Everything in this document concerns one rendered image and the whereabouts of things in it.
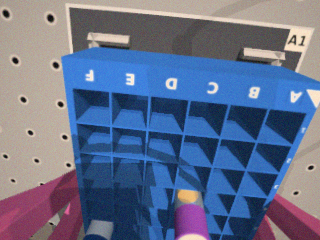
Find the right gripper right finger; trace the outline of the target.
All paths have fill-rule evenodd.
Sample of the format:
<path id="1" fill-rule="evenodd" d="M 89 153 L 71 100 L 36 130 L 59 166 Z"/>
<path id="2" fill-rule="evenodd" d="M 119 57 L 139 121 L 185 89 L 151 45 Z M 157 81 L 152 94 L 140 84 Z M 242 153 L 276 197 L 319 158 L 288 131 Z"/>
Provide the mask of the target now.
<path id="1" fill-rule="evenodd" d="M 272 222 L 290 240 L 320 240 L 320 220 L 275 194 L 253 240 L 276 240 Z"/>

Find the blue tube carrier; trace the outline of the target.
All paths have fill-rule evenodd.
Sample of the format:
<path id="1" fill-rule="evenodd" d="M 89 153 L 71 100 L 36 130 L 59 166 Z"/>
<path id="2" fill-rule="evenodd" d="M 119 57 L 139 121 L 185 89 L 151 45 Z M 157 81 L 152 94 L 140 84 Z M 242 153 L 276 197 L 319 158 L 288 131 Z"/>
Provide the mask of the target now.
<path id="1" fill-rule="evenodd" d="M 253 240 L 320 81 L 282 66 L 103 47 L 61 60 L 85 234 L 99 220 L 113 222 L 111 240 L 174 240 L 182 189 L 201 192 L 210 240 Z"/>

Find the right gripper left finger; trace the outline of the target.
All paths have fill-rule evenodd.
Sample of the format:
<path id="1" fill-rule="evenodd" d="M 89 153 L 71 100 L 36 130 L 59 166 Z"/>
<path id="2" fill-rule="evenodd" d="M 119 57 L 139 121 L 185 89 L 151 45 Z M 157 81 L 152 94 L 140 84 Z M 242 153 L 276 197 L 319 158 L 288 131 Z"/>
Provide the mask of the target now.
<path id="1" fill-rule="evenodd" d="M 28 240 L 65 205 L 47 240 L 77 240 L 83 224 L 76 169 L 0 201 L 0 240 Z"/>

